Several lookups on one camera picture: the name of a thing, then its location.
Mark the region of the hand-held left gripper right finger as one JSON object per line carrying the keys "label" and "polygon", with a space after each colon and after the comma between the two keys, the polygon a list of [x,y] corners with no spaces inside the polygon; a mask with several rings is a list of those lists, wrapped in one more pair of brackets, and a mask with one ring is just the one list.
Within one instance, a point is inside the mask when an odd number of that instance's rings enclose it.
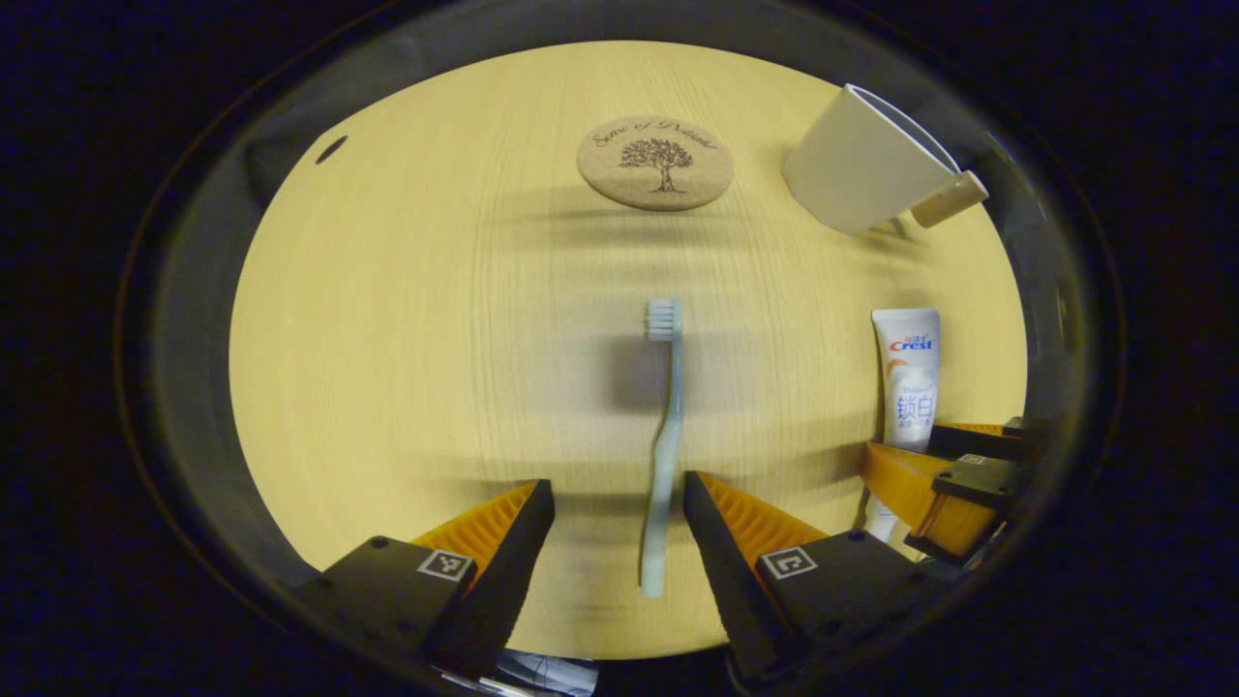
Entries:
{"label": "hand-held left gripper right finger", "polygon": [[864,530],[823,534],[700,470],[684,477],[684,517],[738,683],[839,678],[949,589]]}

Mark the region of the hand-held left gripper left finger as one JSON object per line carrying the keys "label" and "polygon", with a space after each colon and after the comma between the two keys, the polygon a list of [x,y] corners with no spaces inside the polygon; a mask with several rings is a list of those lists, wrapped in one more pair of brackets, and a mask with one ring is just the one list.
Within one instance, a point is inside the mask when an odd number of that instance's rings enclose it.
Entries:
{"label": "hand-held left gripper left finger", "polygon": [[554,521],[553,482],[523,482],[413,541],[373,535],[295,594],[384,661],[482,678],[522,615]]}

